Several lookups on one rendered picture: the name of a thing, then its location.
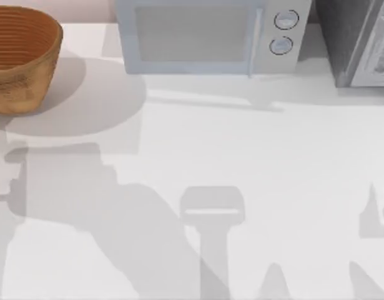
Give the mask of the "brown woven basket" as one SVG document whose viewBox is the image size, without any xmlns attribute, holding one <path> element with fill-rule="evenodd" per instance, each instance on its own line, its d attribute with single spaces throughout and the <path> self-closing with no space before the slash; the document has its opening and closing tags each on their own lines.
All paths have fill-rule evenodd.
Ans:
<svg viewBox="0 0 384 300">
<path fill-rule="evenodd" d="M 62 40 L 63 28 L 51 15 L 0 5 L 0 115 L 26 114 L 41 105 Z"/>
</svg>

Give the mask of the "pale microwave oven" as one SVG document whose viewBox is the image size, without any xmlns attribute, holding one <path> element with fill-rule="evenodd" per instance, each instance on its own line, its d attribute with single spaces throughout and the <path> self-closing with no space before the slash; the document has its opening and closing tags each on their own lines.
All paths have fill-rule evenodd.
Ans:
<svg viewBox="0 0 384 300">
<path fill-rule="evenodd" d="M 263 4 L 263 13 L 253 76 L 290 73 L 298 61 L 312 0 L 260 0 L 260 2 Z M 279 30 L 274 25 L 274 17 L 277 13 L 290 9 L 298 12 L 300 18 L 298 24 L 290 30 Z M 269 44 L 272 39 L 281 36 L 293 40 L 293 49 L 286 55 L 276 56 L 270 52 Z"/>
</svg>

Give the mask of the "round microwave knob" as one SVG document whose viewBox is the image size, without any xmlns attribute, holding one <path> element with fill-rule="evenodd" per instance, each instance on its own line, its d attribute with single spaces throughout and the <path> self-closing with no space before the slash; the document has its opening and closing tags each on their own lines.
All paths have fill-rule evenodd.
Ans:
<svg viewBox="0 0 384 300">
<path fill-rule="evenodd" d="M 274 25 L 279 30 L 290 30 L 298 24 L 299 19 L 298 12 L 294 10 L 281 11 L 274 17 Z"/>
<path fill-rule="evenodd" d="M 286 55 L 293 49 L 293 40 L 287 36 L 274 38 L 269 44 L 269 49 L 276 56 Z"/>
</svg>

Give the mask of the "pale blue microwave door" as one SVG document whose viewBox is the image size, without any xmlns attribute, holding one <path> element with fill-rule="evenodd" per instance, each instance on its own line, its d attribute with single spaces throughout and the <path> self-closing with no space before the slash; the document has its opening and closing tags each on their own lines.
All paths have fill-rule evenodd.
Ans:
<svg viewBox="0 0 384 300">
<path fill-rule="evenodd" d="M 115 0 L 129 74 L 248 74 L 260 0 Z"/>
</svg>

